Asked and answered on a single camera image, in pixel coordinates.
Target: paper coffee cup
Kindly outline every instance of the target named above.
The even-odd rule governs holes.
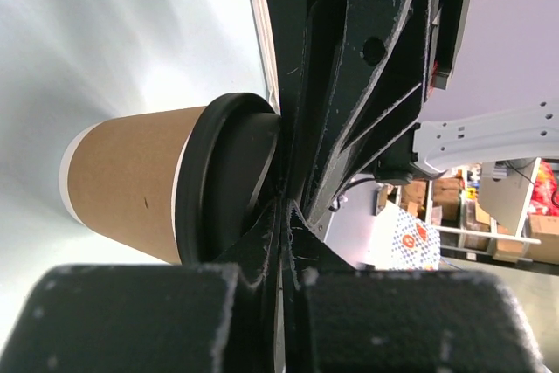
[[[169,263],[176,247],[176,182],[204,107],[102,122],[80,133],[60,165],[68,212],[92,231]]]

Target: black cable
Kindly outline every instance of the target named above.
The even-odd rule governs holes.
[[[368,183],[370,181],[375,181],[375,178],[362,178],[352,183],[349,183],[344,188],[342,188],[340,194],[336,196],[334,202],[332,203],[332,205],[328,207],[328,209],[333,213],[336,213],[340,209],[340,207],[342,207],[342,199],[341,199],[342,195],[344,195],[346,192],[356,187],[357,185],[361,185],[362,183]]]
[[[507,168],[509,168],[509,169],[512,169],[512,170],[513,170],[514,172],[516,172],[518,175],[522,176],[522,177],[523,177],[524,179],[526,179],[529,183],[531,183],[532,185],[534,185],[534,183],[532,182],[532,180],[531,180],[530,178],[528,178],[526,175],[524,175],[523,173],[521,173],[521,170],[522,170],[522,169],[527,168],[527,167],[530,166],[532,163],[534,163],[534,161],[535,161],[535,159],[534,159],[532,162],[530,162],[529,164],[524,165],[524,166],[521,167],[521,168],[516,168],[516,167],[512,166],[512,165],[510,164],[509,161],[505,161],[505,166],[506,166]]]
[[[345,193],[345,192],[348,192],[349,190],[356,187],[357,185],[361,185],[362,183],[368,183],[370,181],[375,181],[375,178],[362,178],[362,179],[358,179],[357,181],[354,181],[352,183],[349,183],[348,185],[346,185],[345,188],[342,189],[342,192],[340,193],[340,195]]]

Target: white ceiling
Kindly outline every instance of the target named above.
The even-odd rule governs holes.
[[[471,0],[446,91],[420,120],[440,121],[559,97],[559,0]]]

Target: screw hole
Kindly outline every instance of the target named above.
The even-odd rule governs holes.
[[[371,67],[378,65],[386,56],[386,48],[380,38],[370,37],[363,44],[361,57]]]

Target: red package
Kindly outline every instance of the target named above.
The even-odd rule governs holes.
[[[559,207],[554,203],[557,182],[553,170],[547,162],[542,161],[534,183],[534,191],[528,207],[528,213],[543,216],[559,216]]]

